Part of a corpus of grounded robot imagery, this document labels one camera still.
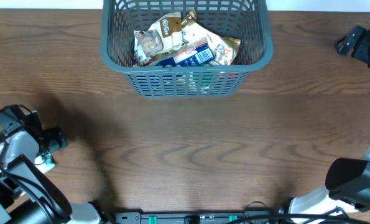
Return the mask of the small teal white sachet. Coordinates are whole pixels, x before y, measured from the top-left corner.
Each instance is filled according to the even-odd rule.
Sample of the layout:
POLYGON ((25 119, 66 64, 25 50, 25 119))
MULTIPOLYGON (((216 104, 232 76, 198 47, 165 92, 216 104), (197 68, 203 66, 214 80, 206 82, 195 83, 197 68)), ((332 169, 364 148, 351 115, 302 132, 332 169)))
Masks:
POLYGON ((48 171, 52 170, 56 166, 56 162, 53 159, 51 153, 49 154, 42 154, 35 158, 34 164, 39 171, 43 174, 47 173, 48 171))

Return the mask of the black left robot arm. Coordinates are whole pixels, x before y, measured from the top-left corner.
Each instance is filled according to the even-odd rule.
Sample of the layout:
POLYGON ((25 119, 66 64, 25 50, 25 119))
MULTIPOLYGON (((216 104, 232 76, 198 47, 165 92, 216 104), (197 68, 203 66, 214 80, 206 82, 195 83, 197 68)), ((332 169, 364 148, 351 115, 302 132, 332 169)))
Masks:
POLYGON ((70 203, 46 177, 52 153, 67 147, 59 127, 44 129, 36 111, 0 110, 0 223, 108 223, 93 202, 70 203))

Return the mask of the beige snack bag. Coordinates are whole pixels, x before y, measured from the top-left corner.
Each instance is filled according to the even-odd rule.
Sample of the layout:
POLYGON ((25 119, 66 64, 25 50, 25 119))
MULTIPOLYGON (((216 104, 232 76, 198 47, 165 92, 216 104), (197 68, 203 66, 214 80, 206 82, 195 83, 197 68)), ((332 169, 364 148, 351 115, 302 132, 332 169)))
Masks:
POLYGON ((183 44, 181 13, 171 12, 155 21, 147 31, 134 31, 134 59, 145 66, 153 57, 183 44))

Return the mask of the tissue pocket pack bundle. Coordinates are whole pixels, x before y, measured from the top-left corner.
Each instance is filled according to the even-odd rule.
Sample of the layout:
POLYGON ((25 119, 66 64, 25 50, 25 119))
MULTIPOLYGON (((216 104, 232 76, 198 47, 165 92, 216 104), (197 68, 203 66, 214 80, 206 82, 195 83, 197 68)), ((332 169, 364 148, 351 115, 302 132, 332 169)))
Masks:
POLYGON ((166 53, 153 62, 156 66, 196 67, 215 59, 215 54, 208 45, 207 38, 202 38, 191 44, 183 44, 178 50, 166 53))

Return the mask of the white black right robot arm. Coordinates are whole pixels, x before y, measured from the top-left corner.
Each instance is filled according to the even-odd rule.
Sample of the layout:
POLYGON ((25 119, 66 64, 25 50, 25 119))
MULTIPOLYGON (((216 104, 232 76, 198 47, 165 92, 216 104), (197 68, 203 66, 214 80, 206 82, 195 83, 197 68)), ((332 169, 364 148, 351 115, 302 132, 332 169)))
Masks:
MULTIPOLYGON (((340 55, 348 55, 370 68, 370 29, 354 27, 335 42, 340 55)), ((339 158, 330 166, 325 184, 280 207, 283 214, 345 216, 370 210, 370 147, 362 159, 339 158)))

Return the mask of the green lid jar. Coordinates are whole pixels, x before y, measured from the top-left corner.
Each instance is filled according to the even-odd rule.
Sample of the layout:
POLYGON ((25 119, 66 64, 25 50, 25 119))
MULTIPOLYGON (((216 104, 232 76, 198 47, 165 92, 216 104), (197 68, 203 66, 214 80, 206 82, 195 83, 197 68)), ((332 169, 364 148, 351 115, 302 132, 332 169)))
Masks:
POLYGON ((207 91, 212 83, 212 75, 191 75, 189 78, 190 88, 194 91, 207 91))

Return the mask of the gold foil food pouch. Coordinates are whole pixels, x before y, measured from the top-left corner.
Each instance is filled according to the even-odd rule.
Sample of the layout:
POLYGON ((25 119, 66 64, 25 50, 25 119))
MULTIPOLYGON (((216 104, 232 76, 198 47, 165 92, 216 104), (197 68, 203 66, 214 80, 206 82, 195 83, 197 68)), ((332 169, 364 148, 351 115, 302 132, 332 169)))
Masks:
POLYGON ((239 53, 240 39, 222 37, 197 23, 197 13, 190 11, 181 21, 182 40, 186 44, 204 41, 213 51, 215 59, 212 65, 231 65, 239 53))

